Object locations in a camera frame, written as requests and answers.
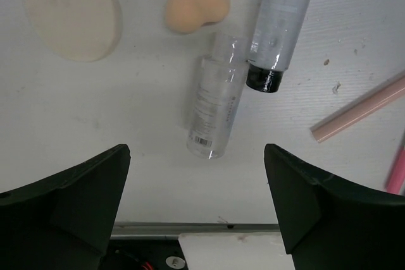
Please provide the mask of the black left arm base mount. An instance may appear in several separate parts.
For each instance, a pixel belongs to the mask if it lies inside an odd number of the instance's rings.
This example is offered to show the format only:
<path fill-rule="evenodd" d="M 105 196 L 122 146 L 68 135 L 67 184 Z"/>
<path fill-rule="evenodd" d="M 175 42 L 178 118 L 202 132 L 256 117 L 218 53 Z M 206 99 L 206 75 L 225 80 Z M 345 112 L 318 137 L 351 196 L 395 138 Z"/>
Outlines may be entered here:
<path fill-rule="evenodd" d="M 180 243 L 173 239 L 112 239 L 99 269 L 187 269 Z"/>

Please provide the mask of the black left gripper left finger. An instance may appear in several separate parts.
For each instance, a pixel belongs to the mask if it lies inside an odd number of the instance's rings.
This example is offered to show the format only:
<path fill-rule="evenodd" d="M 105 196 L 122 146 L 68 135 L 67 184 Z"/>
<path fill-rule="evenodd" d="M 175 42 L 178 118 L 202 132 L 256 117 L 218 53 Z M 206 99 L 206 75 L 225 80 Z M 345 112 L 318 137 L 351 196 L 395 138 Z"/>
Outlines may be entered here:
<path fill-rule="evenodd" d="M 120 144 L 1 193 L 1 269 L 97 269 L 129 167 L 130 149 Z"/>

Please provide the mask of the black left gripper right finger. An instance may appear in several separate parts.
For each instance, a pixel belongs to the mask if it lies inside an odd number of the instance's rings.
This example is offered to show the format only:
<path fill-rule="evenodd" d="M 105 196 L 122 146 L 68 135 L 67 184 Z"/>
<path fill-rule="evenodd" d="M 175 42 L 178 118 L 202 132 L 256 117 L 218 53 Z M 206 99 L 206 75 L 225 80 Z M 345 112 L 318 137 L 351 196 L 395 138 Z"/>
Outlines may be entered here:
<path fill-rule="evenodd" d="M 404 197 L 374 190 L 268 144 L 265 170 L 296 269 L 404 269 Z"/>

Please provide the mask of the clear bottle black cap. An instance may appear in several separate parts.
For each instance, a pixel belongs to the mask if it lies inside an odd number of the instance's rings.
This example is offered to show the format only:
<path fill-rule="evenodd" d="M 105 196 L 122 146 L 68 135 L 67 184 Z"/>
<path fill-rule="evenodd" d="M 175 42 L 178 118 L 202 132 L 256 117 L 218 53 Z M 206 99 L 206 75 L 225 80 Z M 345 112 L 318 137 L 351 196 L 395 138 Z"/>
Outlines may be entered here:
<path fill-rule="evenodd" d="M 248 87 L 277 92 L 289 69 L 310 0 L 261 0 L 249 50 Z"/>

